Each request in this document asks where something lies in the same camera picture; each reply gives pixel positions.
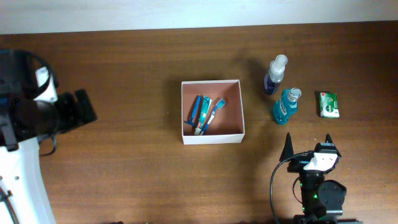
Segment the blue disposable razor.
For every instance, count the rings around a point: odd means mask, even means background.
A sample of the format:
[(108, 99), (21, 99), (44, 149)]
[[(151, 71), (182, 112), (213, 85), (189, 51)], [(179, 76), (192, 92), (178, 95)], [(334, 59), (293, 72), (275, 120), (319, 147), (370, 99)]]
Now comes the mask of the blue disposable razor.
[(197, 115), (197, 111), (198, 111), (198, 107), (200, 105), (200, 102), (201, 102), (201, 95), (198, 95), (196, 97), (196, 100), (195, 100), (194, 104), (193, 104), (193, 109), (192, 109), (192, 112), (190, 114), (189, 120), (184, 121), (185, 124), (189, 124), (189, 125), (191, 125), (193, 127), (196, 126), (196, 124), (194, 122), (194, 118)]

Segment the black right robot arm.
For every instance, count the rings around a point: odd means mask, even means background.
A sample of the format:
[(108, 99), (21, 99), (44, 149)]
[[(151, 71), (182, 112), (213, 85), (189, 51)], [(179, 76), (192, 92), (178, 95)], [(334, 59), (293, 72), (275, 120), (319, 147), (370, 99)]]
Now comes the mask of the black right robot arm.
[(297, 173), (300, 182), (302, 215), (293, 217), (294, 223), (360, 223), (356, 219), (341, 220), (347, 189), (325, 176), (335, 169), (341, 154), (329, 134), (325, 142), (319, 142), (311, 151), (294, 153), (290, 134), (279, 164), (288, 163), (287, 172)]

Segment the clear pump bottle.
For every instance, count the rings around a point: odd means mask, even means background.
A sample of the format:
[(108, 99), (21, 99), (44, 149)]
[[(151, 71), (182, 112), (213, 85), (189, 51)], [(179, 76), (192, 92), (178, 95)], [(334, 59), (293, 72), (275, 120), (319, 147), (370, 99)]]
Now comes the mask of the clear pump bottle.
[(276, 56), (275, 60), (270, 63), (269, 69), (264, 77), (264, 89), (268, 95), (273, 95), (281, 84), (285, 66), (288, 58), (285, 55)]

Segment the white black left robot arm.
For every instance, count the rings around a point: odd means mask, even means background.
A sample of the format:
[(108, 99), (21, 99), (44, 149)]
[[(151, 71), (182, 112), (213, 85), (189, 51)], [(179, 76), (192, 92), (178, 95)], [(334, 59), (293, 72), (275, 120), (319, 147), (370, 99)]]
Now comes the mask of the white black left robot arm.
[(1, 50), (1, 223), (55, 223), (40, 170), (40, 144), (96, 121), (84, 89), (57, 93), (42, 57)]

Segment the blue toothbrush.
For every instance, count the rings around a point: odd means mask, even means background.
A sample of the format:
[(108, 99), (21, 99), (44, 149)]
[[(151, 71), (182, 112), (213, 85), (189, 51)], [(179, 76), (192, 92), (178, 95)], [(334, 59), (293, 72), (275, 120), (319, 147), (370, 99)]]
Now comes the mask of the blue toothbrush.
[(213, 108), (213, 111), (211, 112), (210, 118), (208, 119), (207, 123), (205, 124), (204, 128), (201, 130), (200, 135), (204, 135), (209, 127), (209, 125), (211, 124), (211, 122), (213, 121), (213, 119), (215, 118), (215, 114), (217, 110), (221, 110), (224, 105), (226, 104), (226, 101), (223, 98), (220, 98), (215, 107)]

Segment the blue Listerine mouthwash bottle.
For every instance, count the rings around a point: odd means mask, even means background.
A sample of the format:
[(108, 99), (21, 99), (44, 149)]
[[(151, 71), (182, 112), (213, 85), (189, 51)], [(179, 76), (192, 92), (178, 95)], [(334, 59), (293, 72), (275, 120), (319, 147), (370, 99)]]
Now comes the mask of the blue Listerine mouthwash bottle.
[(302, 92), (299, 88), (285, 89), (279, 101), (273, 107), (274, 119), (277, 124), (286, 124), (298, 110), (298, 100)]

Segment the Colgate toothpaste tube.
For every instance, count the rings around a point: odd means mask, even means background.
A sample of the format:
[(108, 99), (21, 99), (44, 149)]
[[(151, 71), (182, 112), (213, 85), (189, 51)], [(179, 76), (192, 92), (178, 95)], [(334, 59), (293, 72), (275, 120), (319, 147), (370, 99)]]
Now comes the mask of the Colgate toothpaste tube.
[(195, 128), (195, 132), (194, 132), (194, 135), (196, 135), (196, 136), (199, 136), (203, 129), (203, 125), (205, 123), (205, 120), (206, 120), (206, 117), (208, 114), (208, 110), (210, 109), (211, 102), (212, 102), (212, 99), (209, 98), (208, 96), (203, 97), (201, 111), (200, 111), (200, 117), (198, 119), (198, 124), (197, 124), (197, 126)]

